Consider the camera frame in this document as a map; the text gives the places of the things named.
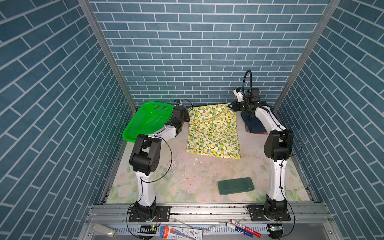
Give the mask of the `dark navy skirt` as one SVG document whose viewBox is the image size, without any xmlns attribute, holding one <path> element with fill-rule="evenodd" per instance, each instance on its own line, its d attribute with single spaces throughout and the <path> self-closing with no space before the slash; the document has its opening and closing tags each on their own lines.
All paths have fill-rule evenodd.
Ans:
<svg viewBox="0 0 384 240">
<path fill-rule="evenodd" d="M 250 129 L 250 134 L 266 135 L 267 131 L 261 121 L 255 116 L 255 113 L 250 111 L 242 111 L 241 117 Z"/>
</svg>

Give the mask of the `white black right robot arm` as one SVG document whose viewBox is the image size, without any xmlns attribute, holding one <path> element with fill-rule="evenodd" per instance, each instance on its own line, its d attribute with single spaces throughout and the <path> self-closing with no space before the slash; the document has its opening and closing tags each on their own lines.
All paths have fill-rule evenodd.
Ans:
<svg viewBox="0 0 384 240">
<path fill-rule="evenodd" d="M 237 100 L 229 104 L 234 112 L 248 111 L 263 125 L 268 133 L 264 153 L 271 160 L 270 185 L 266 195 L 265 214 L 286 213 L 288 201 L 285 196 L 286 163 L 292 153 L 294 133 L 284 127 L 271 108 L 260 100 L 258 89 L 236 88 Z"/>
</svg>

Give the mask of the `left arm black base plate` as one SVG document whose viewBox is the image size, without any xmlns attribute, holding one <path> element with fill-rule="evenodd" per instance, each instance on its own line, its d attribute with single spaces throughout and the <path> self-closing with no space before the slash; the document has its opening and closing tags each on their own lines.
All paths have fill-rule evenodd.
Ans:
<svg viewBox="0 0 384 240">
<path fill-rule="evenodd" d="M 170 206 L 144 207 L 134 205 L 128 213 L 128 221 L 130 223 L 141 222 L 169 222 L 171 214 Z"/>
</svg>

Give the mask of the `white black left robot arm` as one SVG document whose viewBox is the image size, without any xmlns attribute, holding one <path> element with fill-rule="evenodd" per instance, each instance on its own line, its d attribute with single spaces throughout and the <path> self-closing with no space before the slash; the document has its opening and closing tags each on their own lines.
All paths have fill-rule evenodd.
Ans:
<svg viewBox="0 0 384 240">
<path fill-rule="evenodd" d="M 153 173 L 160 163 L 162 144 L 168 145 L 189 121 L 185 106 L 147 102 L 125 128 L 123 139 L 134 143 L 129 164 L 138 180 L 139 196 L 134 204 L 137 210 L 149 214 L 156 211 Z"/>
</svg>

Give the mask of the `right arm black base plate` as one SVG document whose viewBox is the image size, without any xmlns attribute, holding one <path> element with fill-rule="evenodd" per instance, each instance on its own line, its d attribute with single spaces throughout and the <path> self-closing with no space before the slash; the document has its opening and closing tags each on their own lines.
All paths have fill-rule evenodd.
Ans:
<svg viewBox="0 0 384 240">
<path fill-rule="evenodd" d="M 262 206 L 262 205 L 247 205 L 246 209 L 250 214 L 252 222 L 260 222 L 260 221 L 289 222 L 291 221 L 291 216 L 287 209 L 266 210 L 265 206 Z"/>
</svg>

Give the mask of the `yellow floral skirt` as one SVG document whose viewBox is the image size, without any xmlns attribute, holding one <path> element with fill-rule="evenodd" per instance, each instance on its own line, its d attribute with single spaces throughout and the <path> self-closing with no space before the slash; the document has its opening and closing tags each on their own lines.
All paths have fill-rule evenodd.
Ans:
<svg viewBox="0 0 384 240">
<path fill-rule="evenodd" d="M 237 115 L 226 104 L 189 110 L 188 153 L 241 159 Z"/>
</svg>

